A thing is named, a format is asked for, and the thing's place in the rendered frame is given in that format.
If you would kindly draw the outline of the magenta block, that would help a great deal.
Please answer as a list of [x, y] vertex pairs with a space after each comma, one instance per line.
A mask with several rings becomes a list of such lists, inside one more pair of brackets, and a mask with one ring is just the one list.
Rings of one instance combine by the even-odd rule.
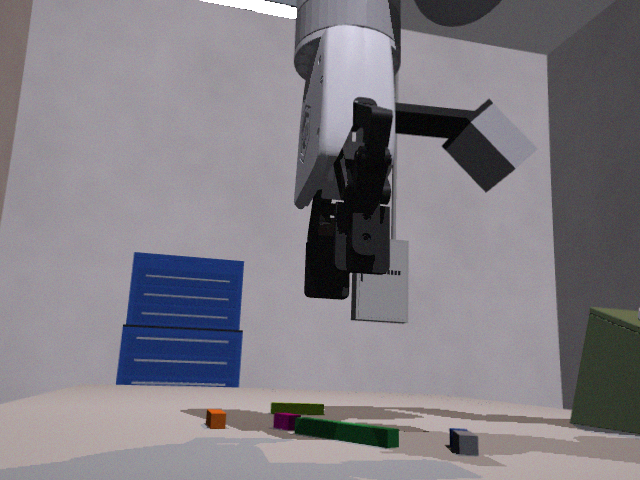
[[290, 413], [274, 413], [273, 428], [295, 430], [295, 417], [301, 417], [301, 415]]

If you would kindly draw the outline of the lime green rod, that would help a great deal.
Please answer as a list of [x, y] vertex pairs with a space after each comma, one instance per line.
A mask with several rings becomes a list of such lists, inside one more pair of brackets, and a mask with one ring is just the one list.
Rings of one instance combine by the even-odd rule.
[[324, 404], [271, 402], [271, 414], [324, 415]]

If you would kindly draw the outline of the orange block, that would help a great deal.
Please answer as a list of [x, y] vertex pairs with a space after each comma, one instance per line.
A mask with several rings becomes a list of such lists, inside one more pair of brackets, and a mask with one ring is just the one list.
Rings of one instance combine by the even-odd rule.
[[225, 429], [226, 413], [218, 409], [207, 409], [206, 424], [210, 429]]

